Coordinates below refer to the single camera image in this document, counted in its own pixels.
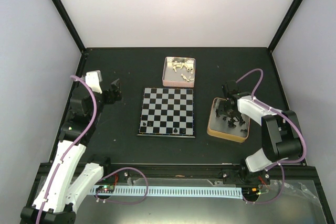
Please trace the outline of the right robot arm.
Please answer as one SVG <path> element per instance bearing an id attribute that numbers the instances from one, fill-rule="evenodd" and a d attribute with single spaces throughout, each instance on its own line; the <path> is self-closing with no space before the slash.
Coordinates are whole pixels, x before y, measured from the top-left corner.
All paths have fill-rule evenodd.
<path id="1" fill-rule="evenodd" d="M 222 85 L 224 101 L 216 116 L 227 121 L 228 128 L 246 124 L 244 116 L 261 126 L 261 149 L 246 157 L 239 166 L 239 179 L 252 183 L 262 170 L 281 163 L 297 163 L 306 155 L 306 144 L 294 111 L 274 109 L 259 101 L 249 92 L 240 92 L 237 82 Z"/>

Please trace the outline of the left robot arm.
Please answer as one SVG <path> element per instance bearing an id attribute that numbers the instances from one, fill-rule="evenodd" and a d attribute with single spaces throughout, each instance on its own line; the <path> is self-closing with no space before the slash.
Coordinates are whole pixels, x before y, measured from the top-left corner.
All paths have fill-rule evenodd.
<path id="1" fill-rule="evenodd" d="M 113 174 L 111 159 L 93 155 L 74 179 L 77 165 L 92 138 L 105 105 L 122 99 L 119 80 L 102 90 L 100 79 L 72 76 L 77 85 L 60 134 L 55 159 L 42 189 L 20 217 L 25 223 L 74 223 L 77 211 L 90 189 Z"/>

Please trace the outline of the black and grey chessboard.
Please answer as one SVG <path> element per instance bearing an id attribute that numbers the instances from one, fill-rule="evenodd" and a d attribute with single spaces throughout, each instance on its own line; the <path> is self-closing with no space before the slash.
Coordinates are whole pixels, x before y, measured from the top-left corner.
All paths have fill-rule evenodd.
<path id="1" fill-rule="evenodd" d="M 153 126 L 148 126 L 148 121 L 152 121 Z M 144 88 L 138 136 L 145 135 L 195 138 L 194 90 Z"/>

